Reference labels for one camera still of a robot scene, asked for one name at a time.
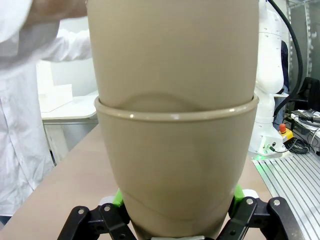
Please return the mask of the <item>person's right hand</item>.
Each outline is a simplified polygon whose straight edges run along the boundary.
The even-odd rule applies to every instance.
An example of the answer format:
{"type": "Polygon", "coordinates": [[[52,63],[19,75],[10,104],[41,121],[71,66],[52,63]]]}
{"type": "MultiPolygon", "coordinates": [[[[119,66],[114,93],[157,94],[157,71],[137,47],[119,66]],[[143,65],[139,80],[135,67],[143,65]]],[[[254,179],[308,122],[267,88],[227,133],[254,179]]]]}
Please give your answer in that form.
{"type": "Polygon", "coordinates": [[[33,0],[26,26],[87,16],[85,0],[33,0]]]}

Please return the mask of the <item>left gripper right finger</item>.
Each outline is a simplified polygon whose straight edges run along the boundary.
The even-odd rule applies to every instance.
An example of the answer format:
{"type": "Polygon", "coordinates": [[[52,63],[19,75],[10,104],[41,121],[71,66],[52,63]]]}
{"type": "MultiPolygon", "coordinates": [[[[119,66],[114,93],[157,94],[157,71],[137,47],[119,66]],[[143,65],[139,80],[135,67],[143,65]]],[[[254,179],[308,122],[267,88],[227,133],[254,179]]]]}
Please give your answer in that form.
{"type": "Polygon", "coordinates": [[[221,240],[243,240],[248,229],[259,229],[267,240],[303,240],[304,235],[283,197],[262,201],[254,190],[235,188],[229,220],[221,230],[221,240]]]}

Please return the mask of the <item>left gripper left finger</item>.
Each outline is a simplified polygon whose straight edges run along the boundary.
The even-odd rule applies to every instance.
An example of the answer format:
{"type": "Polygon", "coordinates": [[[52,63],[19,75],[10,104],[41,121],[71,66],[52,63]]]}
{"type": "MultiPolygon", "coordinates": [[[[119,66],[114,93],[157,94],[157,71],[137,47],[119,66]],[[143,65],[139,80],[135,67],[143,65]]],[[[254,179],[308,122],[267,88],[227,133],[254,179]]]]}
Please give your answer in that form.
{"type": "Polygon", "coordinates": [[[97,240],[109,234],[113,240],[135,240],[128,224],[130,217],[118,190],[112,202],[106,202],[90,210],[86,206],[74,207],[58,236],[59,240],[97,240]]]}

